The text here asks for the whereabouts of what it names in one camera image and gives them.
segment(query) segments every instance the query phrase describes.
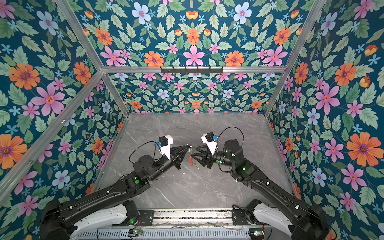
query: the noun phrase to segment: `marble surface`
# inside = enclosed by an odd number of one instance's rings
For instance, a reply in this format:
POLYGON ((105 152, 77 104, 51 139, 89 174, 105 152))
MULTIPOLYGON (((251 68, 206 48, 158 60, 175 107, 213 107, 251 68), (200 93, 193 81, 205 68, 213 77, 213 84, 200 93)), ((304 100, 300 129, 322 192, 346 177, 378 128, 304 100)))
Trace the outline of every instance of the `marble surface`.
MULTIPOLYGON (((291 192, 286 168, 279 162, 274 143, 268 133, 268 126, 261 114, 132 114, 128 126, 112 159, 110 168, 103 178, 102 188, 113 184, 123 174, 133 170, 128 161, 131 152, 144 142, 158 141, 159 136, 171 135, 172 146, 191 144, 194 148, 203 145, 201 136, 207 132, 219 135, 229 126, 240 128, 245 136, 243 145, 245 157, 257 165, 269 178, 291 192)), ((226 130, 219 141, 219 149, 228 139, 241 133, 234 128, 226 130)), ((152 155, 154 144, 138 149, 131 157, 133 162, 142 155, 152 155)), ((187 154, 181 170, 169 169, 151 182, 151 188, 134 197, 137 208, 207 208, 246 206, 252 199, 269 202, 255 190, 235 182, 229 173, 223 173, 214 164, 211 169, 197 162, 193 167, 187 154)))

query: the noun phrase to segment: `diagonal metal bar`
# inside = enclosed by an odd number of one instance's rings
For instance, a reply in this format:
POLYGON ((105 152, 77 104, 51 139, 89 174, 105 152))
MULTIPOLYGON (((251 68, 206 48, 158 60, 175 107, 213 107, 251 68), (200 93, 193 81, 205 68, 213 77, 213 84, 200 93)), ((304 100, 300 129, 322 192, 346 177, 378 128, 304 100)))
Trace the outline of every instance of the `diagonal metal bar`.
POLYGON ((119 106, 120 111, 122 111, 122 114, 124 115, 124 117, 127 117, 129 115, 128 109, 125 106, 116 86, 113 84, 111 77, 108 74, 104 74, 103 81, 105 85, 107 85, 107 88, 111 93, 111 96, 113 97, 113 99, 115 99, 117 105, 119 106))
POLYGON ((102 78, 101 71, 96 72, 89 82, 80 90, 65 109, 56 117, 51 125, 40 135, 35 143, 21 157, 13 168, 4 176, 0 182, 0 205, 9 196, 12 190, 24 177, 39 156, 45 151, 48 144, 59 133, 66 120, 69 120, 76 109, 84 102, 84 99, 94 89, 102 78))
POLYGON ((84 28, 81 26, 78 18, 73 12, 71 5, 67 0, 56 0, 55 1, 60 11, 63 13, 65 19, 70 25, 72 31, 75 33, 77 39, 79 40, 81 46, 84 48, 87 53, 89 59, 92 61, 93 66, 97 71, 100 71, 103 67, 103 63, 101 62, 99 55, 96 50, 93 48, 91 42, 89 41, 87 35, 85 35, 84 28))
POLYGON ((269 100, 268 107, 266 111, 264 112, 264 115, 268 117, 269 113, 272 110, 273 105, 275 104, 281 90, 283 89, 284 82, 288 79, 289 74, 292 71, 293 65, 295 64, 301 49, 303 48, 316 20, 319 14, 321 13, 321 9, 323 8, 326 0, 314 0, 312 8, 310 12, 308 13, 307 19, 304 22, 302 31, 297 38, 296 44, 292 49, 291 54, 289 55, 289 58, 287 60, 286 64, 286 71, 283 73, 283 75, 280 77, 279 82, 277 83, 275 90, 273 91, 273 94, 269 100))
POLYGON ((97 180, 96 180, 95 185, 93 187, 93 191, 98 191, 101 188, 101 183, 103 182, 103 179, 106 176, 105 173, 106 173, 106 171, 108 171, 109 167, 112 164, 113 156, 115 155, 115 153, 116 153, 116 151, 117 151, 117 149, 119 147, 121 138, 124 135, 125 129, 127 128, 128 120, 129 120, 129 118, 126 117, 124 119, 124 122, 122 123, 122 127, 120 129, 120 132, 117 134, 117 137, 116 137, 116 139, 114 141, 114 144, 113 144, 112 148, 109 151, 109 154, 108 154, 107 159, 105 160, 103 169, 100 171, 99 176, 97 177, 97 180))
POLYGON ((104 73, 185 73, 200 71, 216 73, 283 73, 286 70, 285 66, 244 66, 244 67, 103 67, 104 73))

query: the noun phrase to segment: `floral wall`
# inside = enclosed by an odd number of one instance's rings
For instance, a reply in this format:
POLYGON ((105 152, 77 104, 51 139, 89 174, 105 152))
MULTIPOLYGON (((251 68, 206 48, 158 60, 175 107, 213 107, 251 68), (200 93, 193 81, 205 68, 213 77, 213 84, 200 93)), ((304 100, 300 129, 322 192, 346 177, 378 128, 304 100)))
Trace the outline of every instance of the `floral wall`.
POLYGON ((382 0, 329 1, 269 119, 300 198, 343 240, 384 238, 382 0))
POLYGON ((93 73, 53 2, 0 1, 0 180, 93 73))
POLYGON ((262 113, 280 74, 111 75, 130 112, 262 113))
POLYGON ((2 204, 0 239, 39 239, 49 201, 90 194, 123 121, 100 81, 2 204))

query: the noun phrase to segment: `orange flower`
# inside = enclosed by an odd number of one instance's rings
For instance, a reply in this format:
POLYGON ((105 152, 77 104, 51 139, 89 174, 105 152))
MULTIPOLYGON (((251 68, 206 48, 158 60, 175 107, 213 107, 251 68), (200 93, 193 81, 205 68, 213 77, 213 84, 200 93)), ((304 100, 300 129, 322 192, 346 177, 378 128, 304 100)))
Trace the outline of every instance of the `orange flower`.
POLYGON ((292 139, 287 138, 287 140, 285 140, 285 147, 287 148, 288 151, 292 151, 293 150, 292 139))
POLYGON ((376 45, 369 45, 365 51, 364 51, 364 54, 366 56, 370 56, 372 54, 374 54, 379 48, 376 46, 376 45))
POLYGON ((293 183, 293 185, 295 186, 295 190, 297 192, 297 195, 299 196, 299 200, 301 200, 301 190, 300 188, 297 186, 297 183, 293 183))
POLYGON ((292 13, 291 13, 291 18, 295 18, 295 17, 297 17, 297 15, 299 15, 299 10, 295 10, 295 11, 293 11, 292 13))
POLYGON ((369 84, 371 83, 371 81, 369 80, 369 77, 368 76, 365 76, 363 77, 361 80, 360 80, 360 86, 362 86, 363 88, 367 88, 369 87, 369 84))
POLYGON ((83 62, 75 63, 74 66, 76 68, 73 69, 73 73, 76 74, 77 81, 81 81, 81 83, 85 85, 91 78, 88 66, 83 62))
POLYGON ((176 29, 175 35, 176 36, 181 36, 181 29, 176 29))
POLYGON ((254 101, 251 106, 252 108, 259 108, 262 106, 262 104, 263 103, 261 101, 254 101))
POLYGON ((15 136, 12 139, 11 134, 0 135, 0 164, 2 169, 13 167, 13 162, 18 162, 23 156, 21 153, 27 151, 26 144, 23 139, 15 136))
POLYGON ((197 19, 197 16, 199 15, 198 11, 187 11, 185 12, 185 15, 187 16, 187 19, 197 19))
POLYGON ((97 28, 95 36, 98 38, 99 42, 103 43, 104 45, 112 45, 113 39, 111 34, 108 31, 104 31, 103 28, 97 28))
POLYGON ((192 103, 192 107, 194 107, 194 108, 199 108, 199 107, 201 107, 201 103, 199 102, 199 101, 194 101, 193 103, 192 103))
POLYGON ((297 84, 302 84, 305 82, 307 79, 307 74, 308 74, 308 64, 306 63, 301 63, 300 66, 296 68, 296 73, 295 73, 295 82, 297 84))
POLYGON ((273 38, 275 44, 283 45, 286 41, 288 41, 288 37, 291 36, 291 29, 282 28, 280 31, 277 31, 276 36, 273 38))
POLYGON ((132 101, 131 105, 135 109, 140 109, 141 108, 141 103, 138 103, 137 101, 132 101))
POLYGON ((96 140, 95 140, 95 143, 92 145, 92 147, 93 147, 92 151, 93 151, 95 154, 99 154, 99 153, 101 153, 101 150, 102 150, 103 147, 104 147, 103 140, 101 140, 101 138, 96 139, 96 140))
POLYGON ((329 230, 329 233, 328 233, 327 237, 325 238, 325 240, 339 240, 339 239, 336 238, 336 235, 333 233, 332 230, 329 230))
POLYGON ((16 82, 15 85, 19 88, 24 87, 26 90, 31 90, 40 82, 40 78, 37 77, 40 75, 39 72, 29 64, 18 63, 17 68, 11 67, 9 72, 11 73, 9 79, 16 82))
POLYGON ((336 71, 336 77, 335 82, 337 82, 337 85, 341 86, 347 86, 349 84, 349 81, 352 81, 355 78, 355 72, 356 67, 353 66, 353 63, 348 63, 347 65, 344 63, 341 65, 340 69, 337 69, 336 71))
POLYGON ((93 13, 91 13, 90 11, 85 11, 84 14, 89 18, 89 19, 93 19, 93 13))
POLYGON ((189 33, 187 33, 187 38, 188 38, 187 40, 192 45, 196 45, 196 43, 199 42, 199 37, 200 37, 200 34, 194 28, 191 28, 189 30, 189 33))
POLYGON ((118 132, 120 132, 121 127, 122 127, 122 122, 120 122, 120 123, 118 124, 118 132))
POLYGON ((351 150, 348 155, 352 160, 357 160, 357 164, 365 167, 368 164, 373 167, 379 164, 376 159, 383 158, 384 150, 377 148, 381 145, 381 142, 377 137, 369 139, 370 135, 367 132, 361 132, 360 137, 355 133, 351 136, 352 142, 347 142, 347 149, 351 150))
POLYGON ((209 30, 209 29, 207 29, 207 28, 204 30, 204 35, 205 35, 205 36, 209 36, 209 35, 211 35, 211 34, 212 34, 212 33, 211 33, 211 30, 209 30))
POLYGON ((155 53, 154 51, 149 51, 144 55, 144 62, 148 64, 148 67, 162 67, 164 66, 164 59, 161 58, 159 53, 155 53))
POLYGON ((244 62, 243 53, 239 53, 239 51, 233 51, 233 53, 228 53, 228 57, 225 58, 227 67, 240 67, 241 63, 244 62))
POLYGON ((86 196, 91 194, 94 187, 95 187, 95 183, 91 183, 91 185, 87 187, 87 190, 85 190, 86 196))

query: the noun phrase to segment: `floral wallpaper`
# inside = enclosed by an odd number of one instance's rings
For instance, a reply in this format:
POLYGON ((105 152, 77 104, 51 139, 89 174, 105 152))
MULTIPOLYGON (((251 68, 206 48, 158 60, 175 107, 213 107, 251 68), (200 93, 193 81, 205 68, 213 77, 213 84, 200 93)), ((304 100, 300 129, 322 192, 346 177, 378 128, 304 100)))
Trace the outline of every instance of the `floral wallpaper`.
POLYGON ((76 15, 106 66, 278 66, 286 63, 312 4, 85 0, 76 15))
POLYGON ((40 215, 48 202, 90 194, 123 121, 100 81, 3 203, 0 239, 37 240, 34 234, 40 233, 40 215))
POLYGON ((130 112, 262 113, 280 74, 116 73, 111 78, 130 112))
POLYGON ((0 0, 0 179, 93 73, 53 2, 0 0))
POLYGON ((336 231, 327 239, 384 239, 383 7, 328 1, 268 116, 299 197, 336 231))

